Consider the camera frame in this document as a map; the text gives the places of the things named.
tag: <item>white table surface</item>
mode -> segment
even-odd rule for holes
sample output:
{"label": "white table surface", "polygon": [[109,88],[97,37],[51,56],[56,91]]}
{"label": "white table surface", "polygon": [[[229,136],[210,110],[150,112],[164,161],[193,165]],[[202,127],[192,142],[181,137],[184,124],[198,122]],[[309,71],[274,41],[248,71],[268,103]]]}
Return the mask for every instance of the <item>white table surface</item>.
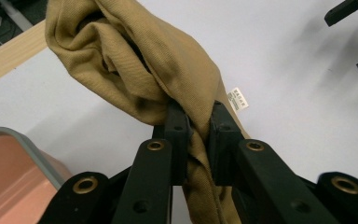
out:
{"label": "white table surface", "polygon": [[[245,130],[295,173],[358,177],[358,11],[329,28],[324,14],[340,0],[141,2],[201,43],[227,90],[245,95]],[[152,133],[69,77],[49,49],[0,78],[0,126],[73,174],[108,176],[131,165]],[[179,188],[174,199],[173,223],[189,223]]]}

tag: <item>pink container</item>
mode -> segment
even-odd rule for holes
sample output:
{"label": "pink container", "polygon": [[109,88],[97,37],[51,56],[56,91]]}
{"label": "pink container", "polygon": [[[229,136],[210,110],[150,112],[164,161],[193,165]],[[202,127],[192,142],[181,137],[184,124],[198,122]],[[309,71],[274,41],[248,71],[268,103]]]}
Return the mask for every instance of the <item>pink container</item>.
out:
{"label": "pink container", "polygon": [[36,223],[70,176],[26,136],[0,128],[0,223]]}

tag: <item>brass insert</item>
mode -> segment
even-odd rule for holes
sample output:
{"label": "brass insert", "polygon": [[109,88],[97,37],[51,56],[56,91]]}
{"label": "brass insert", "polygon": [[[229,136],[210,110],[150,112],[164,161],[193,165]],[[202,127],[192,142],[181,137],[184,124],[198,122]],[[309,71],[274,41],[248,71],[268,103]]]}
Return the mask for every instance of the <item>brass insert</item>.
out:
{"label": "brass insert", "polygon": [[331,183],[333,184],[334,187],[346,193],[358,194],[358,185],[346,177],[335,176],[331,179]]}
{"label": "brass insert", "polygon": [[147,148],[152,151],[161,150],[164,148],[164,144],[159,141],[151,142],[147,145]]}
{"label": "brass insert", "polygon": [[98,180],[94,176],[83,177],[79,179],[73,187],[76,194],[87,194],[95,190],[98,186]]}
{"label": "brass insert", "polygon": [[248,142],[246,147],[251,149],[252,151],[262,151],[264,150],[264,146],[257,142]]}

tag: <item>twisted fabric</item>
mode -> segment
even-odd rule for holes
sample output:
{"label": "twisted fabric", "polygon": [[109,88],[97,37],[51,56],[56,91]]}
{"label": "twisted fabric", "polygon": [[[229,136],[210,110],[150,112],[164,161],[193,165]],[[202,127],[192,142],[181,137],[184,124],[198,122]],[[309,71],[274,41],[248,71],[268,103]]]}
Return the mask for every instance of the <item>twisted fabric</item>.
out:
{"label": "twisted fabric", "polygon": [[231,188],[213,184],[205,152],[214,100],[231,107],[202,47],[134,0],[49,0],[46,25],[68,73],[110,104],[150,125],[163,124],[171,98],[182,106],[194,131],[183,186],[191,219],[240,223]]}

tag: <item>fabric tag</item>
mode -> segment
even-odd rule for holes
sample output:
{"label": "fabric tag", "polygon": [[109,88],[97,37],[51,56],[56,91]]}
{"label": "fabric tag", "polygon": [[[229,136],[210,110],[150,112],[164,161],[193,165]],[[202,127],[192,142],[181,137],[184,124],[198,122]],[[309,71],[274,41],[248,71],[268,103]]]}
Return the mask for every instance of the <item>fabric tag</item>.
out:
{"label": "fabric tag", "polygon": [[234,90],[230,91],[227,94],[229,103],[231,104],[232,108],[234,109],[235,113],[243,110],[244,108],[248,107],[248,102],[246,102],[245,97],[243,97],[240,89],[235,88]]}

